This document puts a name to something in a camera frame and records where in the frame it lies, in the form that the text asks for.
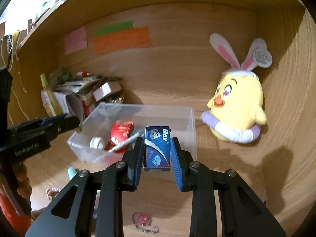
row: yellow bottle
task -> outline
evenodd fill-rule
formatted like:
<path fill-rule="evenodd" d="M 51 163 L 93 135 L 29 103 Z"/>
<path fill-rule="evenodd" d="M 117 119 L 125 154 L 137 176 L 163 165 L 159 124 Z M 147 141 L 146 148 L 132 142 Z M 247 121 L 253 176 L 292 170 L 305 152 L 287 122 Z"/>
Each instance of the yellow bottle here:
<path fill-rule="evenodd" d="M 54 92 L 52 91 L 52 89 L 50 88 L 50 86 L 48 84 L 48 81 L 47 81 L 47 78 L 45 76 L 45 73 L 40 75 L 40 79 L 42 81 L 42 86 L 43 86 L 44 90 L 47 93 L 47 98 L 49 100 L 48 103 L 50 103 L 51 110 L 53 110 L 52 111 L 53 116 L 57 116 L 57 115 L 63 114 L 63 110 L 62 110 L 58 100 L 56 99 L 56 96 L 55 96 Z"/>

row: plush toy eye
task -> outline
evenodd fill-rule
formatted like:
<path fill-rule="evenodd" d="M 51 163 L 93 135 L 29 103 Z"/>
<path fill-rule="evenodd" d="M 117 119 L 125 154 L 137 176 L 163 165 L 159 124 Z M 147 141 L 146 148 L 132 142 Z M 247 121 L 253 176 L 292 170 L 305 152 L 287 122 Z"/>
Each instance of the plush toy eye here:
<path fill-rule="evenodd" d="M 216 93 L 219 92 L 220 87 L 221 87 L 221 84 L 218 84 L 217 89 L 216 89 Z"/>
<path fill-rule="evenodd" d="M 227 85 L 224 89 L 224 98 L 227 98 L 228 95 L 230 95 L 230 92 L 232 91 L 232 86 L 231 85 Z"/>

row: blue box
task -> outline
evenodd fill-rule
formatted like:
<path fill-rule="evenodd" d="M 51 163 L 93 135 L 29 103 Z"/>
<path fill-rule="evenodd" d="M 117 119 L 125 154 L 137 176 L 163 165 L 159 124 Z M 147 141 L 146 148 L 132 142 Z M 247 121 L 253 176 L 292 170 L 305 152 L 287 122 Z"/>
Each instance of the blue box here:
<path fill-rule="evenodd" d="M 145 171 L 170 171 L 169 126 L 146 126 L 145 130 Z"/>

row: plush toy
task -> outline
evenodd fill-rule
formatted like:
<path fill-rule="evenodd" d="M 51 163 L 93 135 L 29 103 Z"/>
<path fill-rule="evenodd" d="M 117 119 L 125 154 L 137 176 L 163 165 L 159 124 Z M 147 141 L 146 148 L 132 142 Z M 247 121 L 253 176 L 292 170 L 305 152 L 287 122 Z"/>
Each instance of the plush toy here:
<path fill-rule="evenodd" d="M 254 40 L 241 66 L 224 37 L 214 33 L 210 44 L 232 69 L 222 74 L 215 95 L 207 104 L 210 111 L 203 112 L 201 119 L 220 140 L 252 142 L 260 135 L 260 125 L 266 124 L 267 119 L 262 109 L 261 84 L 251 70 L 272 64 L 267 44 L 261 38 Z"/>

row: red packet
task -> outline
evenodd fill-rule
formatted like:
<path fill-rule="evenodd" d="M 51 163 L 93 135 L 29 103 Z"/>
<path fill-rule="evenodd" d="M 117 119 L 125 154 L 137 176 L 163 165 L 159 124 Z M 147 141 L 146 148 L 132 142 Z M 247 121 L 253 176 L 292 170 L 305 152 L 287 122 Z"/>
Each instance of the red packet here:
<path fill-rule="evenodd" d="M 112 125 L 111 135 L 109 142 L 106 146 L 106 150 L 112 149 L 119 142 L 125 141 L 133 132 L 134 123 L 133 121 L 116 121 Z M 124 153 L 126 151 L 126 147 L 121 148 L 116 153 Z"/>

